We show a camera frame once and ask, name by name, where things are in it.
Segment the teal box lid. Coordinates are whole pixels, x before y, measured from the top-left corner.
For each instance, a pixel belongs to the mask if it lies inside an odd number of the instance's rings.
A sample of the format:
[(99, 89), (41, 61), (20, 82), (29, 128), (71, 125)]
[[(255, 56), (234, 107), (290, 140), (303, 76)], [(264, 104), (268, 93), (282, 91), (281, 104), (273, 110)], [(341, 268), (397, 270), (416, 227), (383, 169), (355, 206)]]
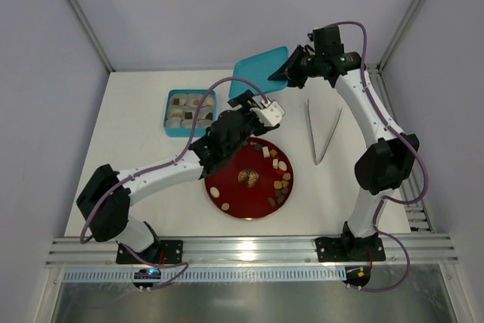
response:
[(246, 79), (256, 85), (265, 95), (279, 92), (287, 87), (287, 81), (271, 81), (268, 78), (288, 59), (285, 46), (273, 48), (260, 54), (238, 61), (234, 66), (233, 77)]

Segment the teal chocolate box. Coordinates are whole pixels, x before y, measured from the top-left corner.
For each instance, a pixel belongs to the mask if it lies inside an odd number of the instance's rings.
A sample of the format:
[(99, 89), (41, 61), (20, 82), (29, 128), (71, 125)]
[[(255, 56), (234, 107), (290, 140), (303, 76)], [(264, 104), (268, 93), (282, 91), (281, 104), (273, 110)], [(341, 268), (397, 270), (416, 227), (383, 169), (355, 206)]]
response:
[(217, 100), (212, 91), (201, 101), (205, 89), (173, 89), (169, 92), (163, 119), (165, 133), (171, 138), (187, 138), (195, 123), (194, 137), (205, 134), (216, 120)]

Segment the metal tongs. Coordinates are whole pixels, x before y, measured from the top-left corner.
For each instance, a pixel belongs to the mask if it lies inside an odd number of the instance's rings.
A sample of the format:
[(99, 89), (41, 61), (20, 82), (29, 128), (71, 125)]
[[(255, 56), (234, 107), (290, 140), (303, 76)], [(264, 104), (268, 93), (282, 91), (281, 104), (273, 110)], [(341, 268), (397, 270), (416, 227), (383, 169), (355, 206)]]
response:
[(329, 110), (329, 114), (326, 114), (321, 107), (313, 107), (309, 98), (306, 100), (304, 115), (309, 138), (309, 150), (315, 166), (319, 166), (326, 156), (340, 124), (342, 113), (342, 105), (333, 107)]

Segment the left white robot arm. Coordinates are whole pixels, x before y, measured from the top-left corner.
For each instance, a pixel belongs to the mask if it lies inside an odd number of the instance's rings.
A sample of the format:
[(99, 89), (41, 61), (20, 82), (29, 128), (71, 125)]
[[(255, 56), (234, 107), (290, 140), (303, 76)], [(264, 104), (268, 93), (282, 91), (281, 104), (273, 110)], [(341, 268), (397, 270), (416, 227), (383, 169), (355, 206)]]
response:
[(277, 129), (285, 114), (277, 101), (256, 102), (251, 91), (228, 103), (230, 110), (220, 113), (202, 137), (189, 140), (182, 152), (170, 159), (122, 171), (109, 164), (99, 166), (76, 200), (85, 219), (81, 243), (115, 241), (137, 261), (152, 264), (161, 251), (160, 239), (147, 222), (129, 215), (130, 207), (174, 185), (216, 174), (251, 136)]

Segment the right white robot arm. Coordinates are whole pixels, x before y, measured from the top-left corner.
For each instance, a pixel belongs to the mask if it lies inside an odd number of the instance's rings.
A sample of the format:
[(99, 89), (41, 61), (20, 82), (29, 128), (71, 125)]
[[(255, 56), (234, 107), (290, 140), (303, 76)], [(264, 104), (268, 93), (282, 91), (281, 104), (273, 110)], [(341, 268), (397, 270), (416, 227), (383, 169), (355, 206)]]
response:
[(308, 37), (312, 44), (297, 46), (269, 79), (298, 89), (309, 78), (326, 79), (346, 102), (366, 145), (354, 167), (359, 185), (355, 208), (338, 238), (316, 239), (318, 260), (383, 261), (378, 222), (386, 202), (409, 177), (420, 142), (416, 135), (405, 134), (389, 115), (371, 83), (366, 52), (345, 50), (338, 23), (313, 30)]

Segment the cream rectangular chocolate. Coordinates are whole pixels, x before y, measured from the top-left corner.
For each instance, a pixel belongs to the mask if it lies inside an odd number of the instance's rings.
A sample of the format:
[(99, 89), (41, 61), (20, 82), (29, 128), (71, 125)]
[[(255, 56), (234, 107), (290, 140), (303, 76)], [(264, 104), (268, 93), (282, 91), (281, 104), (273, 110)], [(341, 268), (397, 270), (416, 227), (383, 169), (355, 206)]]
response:
[(270, 154), (270, 151), (269, 151), (268, 147), (263, 147), (263, 148), (262, 148), (262, 153), (263, 153), (263, 156), (264, 156), (264, 157), (270, 157), (270, 156), (271, 156), (271, 154)]

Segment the white oval chocolate right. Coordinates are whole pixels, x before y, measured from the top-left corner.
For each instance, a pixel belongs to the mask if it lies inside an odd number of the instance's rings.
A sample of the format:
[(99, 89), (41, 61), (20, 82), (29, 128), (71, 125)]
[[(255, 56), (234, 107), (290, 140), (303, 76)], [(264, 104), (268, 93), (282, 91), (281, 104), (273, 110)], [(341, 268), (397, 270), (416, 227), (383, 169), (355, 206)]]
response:
[(278, 162), (278, 168), (282, 171), (287, 171), (287, 164), (284, 161), (280, 160)]

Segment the white oval chocolate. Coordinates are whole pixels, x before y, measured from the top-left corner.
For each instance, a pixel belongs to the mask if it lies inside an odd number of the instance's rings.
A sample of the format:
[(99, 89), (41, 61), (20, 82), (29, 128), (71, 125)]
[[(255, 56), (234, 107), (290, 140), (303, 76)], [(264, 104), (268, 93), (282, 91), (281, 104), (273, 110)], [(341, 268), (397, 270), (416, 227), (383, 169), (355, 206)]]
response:
[(211, 187), (209, 192), (214, 198), (218, 198), (220, 196), (219, 190), (215, 187)]
[(287, 164), (284, 161), (280, 160), (278, 162), (278, 168), (282, 171), (287, 171)]

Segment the brown striped chocolate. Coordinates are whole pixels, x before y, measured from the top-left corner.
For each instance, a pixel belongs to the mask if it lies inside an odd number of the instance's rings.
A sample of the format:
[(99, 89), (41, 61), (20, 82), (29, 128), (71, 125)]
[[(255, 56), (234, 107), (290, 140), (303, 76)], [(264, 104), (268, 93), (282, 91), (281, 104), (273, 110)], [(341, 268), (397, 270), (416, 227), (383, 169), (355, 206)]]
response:
[(271, 197), (270, 197), (270, 198), (268, 198), (268, 199), (267, 199), (267, 201), (268, 201), (269, 205), (270, 205), (272, 208), (274, 208), (274, 207), (276, 206), (275, 201), (274, 201), (274, 200), (273, 200)]

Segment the round red lacquer tray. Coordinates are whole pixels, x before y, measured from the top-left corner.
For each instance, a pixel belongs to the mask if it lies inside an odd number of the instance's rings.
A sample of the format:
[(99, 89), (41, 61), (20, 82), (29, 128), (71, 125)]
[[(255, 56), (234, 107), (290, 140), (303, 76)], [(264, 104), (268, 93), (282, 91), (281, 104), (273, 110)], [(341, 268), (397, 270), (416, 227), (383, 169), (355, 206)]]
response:
[[(262, 148), (268, 147), (271, 156), (264, 157)], [(287, 171), (278, 168), (282, 160)], [(236, 219), (261, 219), (277, 212), (288, 201), (294, 184), (294, 169), (288, 156), (275, 144), (262, 138), (249, 141), (219, 172), (204, 179), (209, 199), (223, 213)], [(214, 198), (211, 187), (219, 190)], [(267, 199), (272, 198), (272, 208)], [(222, 204), (230, 208), (222, 210)]]

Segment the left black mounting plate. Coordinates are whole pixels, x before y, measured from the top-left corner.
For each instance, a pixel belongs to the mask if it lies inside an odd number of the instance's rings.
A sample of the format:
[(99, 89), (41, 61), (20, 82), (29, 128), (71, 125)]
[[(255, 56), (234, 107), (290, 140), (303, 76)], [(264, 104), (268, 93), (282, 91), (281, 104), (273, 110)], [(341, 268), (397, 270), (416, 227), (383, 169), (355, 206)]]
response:
[[(182, 240), (160, 240), (155, 241), (146, 250), (136, 253), (138, 257), (149, 264), (177, 264), (182, 261), (183, 241)], [(118, 245), (116, 264), (131, 265), (139, 264), (136, 259), (124, 246)]]

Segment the black mounting plate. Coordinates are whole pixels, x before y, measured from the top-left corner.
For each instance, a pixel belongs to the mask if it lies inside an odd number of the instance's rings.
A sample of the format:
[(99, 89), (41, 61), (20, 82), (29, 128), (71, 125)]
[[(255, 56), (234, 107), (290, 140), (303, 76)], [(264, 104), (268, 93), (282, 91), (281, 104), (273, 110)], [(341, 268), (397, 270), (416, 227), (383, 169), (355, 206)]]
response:
[[(146, 250), (136, 253), (138, 257), (149, 264), (177, 264), (182, 261), (183, 241), (182, 240), (160, 240), (155, 241)], [(131, 265), (139, 264), (136, 259), (124, 246), (118, 245), (116, 264)]]
[(382, 239), (363, 238), (363, 243), (345, 247), (342, 238), (319, 237), (315, 249), (319, 262), (383, 262), (386, 253)]

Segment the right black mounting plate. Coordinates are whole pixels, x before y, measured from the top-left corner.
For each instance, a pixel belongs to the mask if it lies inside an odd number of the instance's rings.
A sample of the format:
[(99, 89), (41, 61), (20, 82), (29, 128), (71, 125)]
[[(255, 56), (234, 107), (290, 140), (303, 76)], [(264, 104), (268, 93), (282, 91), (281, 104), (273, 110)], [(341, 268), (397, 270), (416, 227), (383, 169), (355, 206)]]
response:
[(386, 253), (382, 239), (363, 238), (363, 243), (345, 247), (342, 238), (319, 237), (315, 249), (319, 262), (383, 262)]

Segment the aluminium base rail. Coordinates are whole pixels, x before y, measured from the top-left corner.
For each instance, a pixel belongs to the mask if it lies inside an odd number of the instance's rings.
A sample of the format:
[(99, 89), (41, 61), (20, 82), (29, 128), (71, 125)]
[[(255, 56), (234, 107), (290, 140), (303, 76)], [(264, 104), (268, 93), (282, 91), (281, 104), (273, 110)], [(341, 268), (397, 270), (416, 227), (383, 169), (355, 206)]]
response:
[[(458, 253), (446, 234), (401, 234), (411, 262), (456, 263)], [(181, 237), (175, 251), (183, 261), (209, 263), (313, 263), (318, 261), (315, 237)], [(57, 238), (46, 258), (47, 266), (110, 266), (115, 263), (118, 245), (113, 242), (81, 244), (77, 238)]]

